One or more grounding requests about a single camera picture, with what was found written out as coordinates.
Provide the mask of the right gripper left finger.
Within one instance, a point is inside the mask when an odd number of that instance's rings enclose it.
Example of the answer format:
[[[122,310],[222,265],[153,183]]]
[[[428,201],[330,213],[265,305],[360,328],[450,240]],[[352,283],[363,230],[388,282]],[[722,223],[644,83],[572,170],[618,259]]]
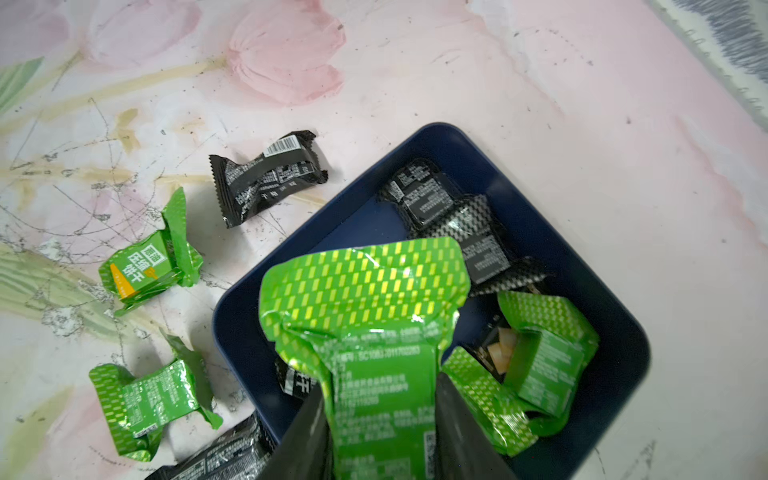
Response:
[[[257,479],[332,478],[331,433],[324,411],[322,390],[315,387]]]

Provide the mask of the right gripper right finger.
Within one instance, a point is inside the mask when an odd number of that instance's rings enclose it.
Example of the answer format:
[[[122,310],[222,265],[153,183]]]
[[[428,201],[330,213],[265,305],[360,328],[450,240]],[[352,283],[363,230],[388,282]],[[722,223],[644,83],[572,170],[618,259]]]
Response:
[[[436,479],[517,479],[445,373],[437,379],[435,418]]]

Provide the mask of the green cookie packet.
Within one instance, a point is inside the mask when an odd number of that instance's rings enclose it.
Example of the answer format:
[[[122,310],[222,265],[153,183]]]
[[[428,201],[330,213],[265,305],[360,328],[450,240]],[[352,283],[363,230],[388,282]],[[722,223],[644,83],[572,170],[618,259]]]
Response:
[[[485,337],[456,347],[443,370],[493,448],[513,457],[564,429],[600,338],[564,297],[507,291],[497,301]]]
[[[162,229],[115,252],[99,267],[103,287],[121,302],[117,317],[173,286],[189,288],[200,280],[203,258],[187,238],[183,188],[173,192],[161,215]]]
[[[139,462],[151,461],[165,426],[188,414],[201,414],[214,430],[223,425],[202,356],[178,336],[164,339],[173,361],[142,378],[116,364],[89,372],[117,454]]]
[[[339,479],[432,479],[441,358],[471,286],[449,237],[309,254],[264,276],[259,321],[323,393]]]

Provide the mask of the black checkered cookie packet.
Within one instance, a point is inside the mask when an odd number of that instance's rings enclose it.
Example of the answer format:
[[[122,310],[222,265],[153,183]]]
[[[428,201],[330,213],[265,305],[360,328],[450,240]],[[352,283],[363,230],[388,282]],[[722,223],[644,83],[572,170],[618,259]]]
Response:
[[[459,187],[434,162],[416,158],[385,182],[377,199],[395,207],[413,237],[448,213],[461,195]]]
[[[459,243],[471,280],[471,297],[524,289],[550,276],[538,260],[513,253],[484,195],[459,198],[416,236],[450,237]]]

